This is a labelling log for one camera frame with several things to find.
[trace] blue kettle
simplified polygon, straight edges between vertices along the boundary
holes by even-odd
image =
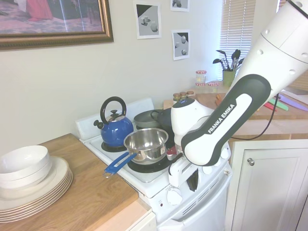
[[[122,114],[116,113],[117,110],[111,110],[111,115],[105,117],[105,111],[108,103],[116,101],[122,106]],[[103,141],[110,147],[122,147],[124,139],[130,133],[134,131],[132,122],[125,117],[126,115],[126,104],[125,102],[117,96],[110,97],[107,99],[101,107],[101,119],[102,122],[96,120],[94,126],[101,129],[101,136]]]

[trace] picture frame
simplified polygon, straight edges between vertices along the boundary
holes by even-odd
[[[172,30],[173,60],[188,59],[191,52],[190,30]]]
[[[171,11],[189,12],[191,0],[170,0]]]
[[[162,37],[161,4],[135,0],[134,12],[137,39],[157,39]]]
[[[96,16],[96,20],[100,21],[101,23],[101,31],[76,31],[76,32],[72,31],[72,32],[60,32],[60,33],[55,33],[55,32],[14,33],[14,34],[13,33],[5,34],[1,33],[0,31],[0,50],[30,49],[39,47],[69,46],[69,45],[113,42],[114,38],[111,25],[109,1],[108,0],[92,0],[92,1],[97,1],[98,3],[98,9],[95,9],[96,12],[94,12],[94,10],[92,10],[92,12],[93,14],[96,13],[96,15],[93,16]]]

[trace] saucepan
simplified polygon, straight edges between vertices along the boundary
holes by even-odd
[[[109,178],[116,174],[129,161],[140,165],[150,165],[156,163],[166,156],[165,143],[168,140],[168,133],[159,128],[144,128],[132,132],[124,139],[124,146],[128,152],[115,159],[103,173],[103,176]]]
[[[134,121],[135,124],[140,128],[156,128],[159,126],[159,123],[157,122],[157,115],[162,110],[150,110],[146,112],[142,112],[135,116]]]

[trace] white stove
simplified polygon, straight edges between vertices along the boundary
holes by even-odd
[[[153,108],[152,100],[149,98],[128,104],[127,117],[133,121],[135,115]],[[101,148],[103,140],[100,130],[93,125],[96,119],[99,119],[99,114],[76,121],[80,141],[109,165],[125,152],[110,153]],[[204,230],[202,225],[208,219],[207,227],[211,225],[213,227],[208,230],[222,231],[226,190],[232,173],[228,163],[231,155],[228,144],[225,145],[222,153],[223,155],[215,166],[195,167],[198,169],[198,186],[194,192],[190,190],[187,182],[179,187],[170,184],[168,168],[154,173],[139,173],[125,165],[118,171],[118,174],[135,188],[139,197],[152,208],[156,215],[158,230],[191,230],[196,224],[201,226],[194,227],[194,231]],[[200,211],[212,203],[216,203],[215,209],[220,208],[217,216],[213,218],[213,211],[209,210],[206,217],[198,218]]]

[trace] window blind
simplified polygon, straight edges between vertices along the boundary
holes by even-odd
[[[224,0],[219,49],[226,52],[230,65],[236,49],[241,50],[241,58],[250,49],[255,6],[256,0]],[[222,80],[222,67],[219,69],[218,80]]]
[[[279,9],[286,3],[286,0],[280,0],[279,2]],[[289,87],[301,89],[301,90],[308,90],[308,71],[298,77]]]

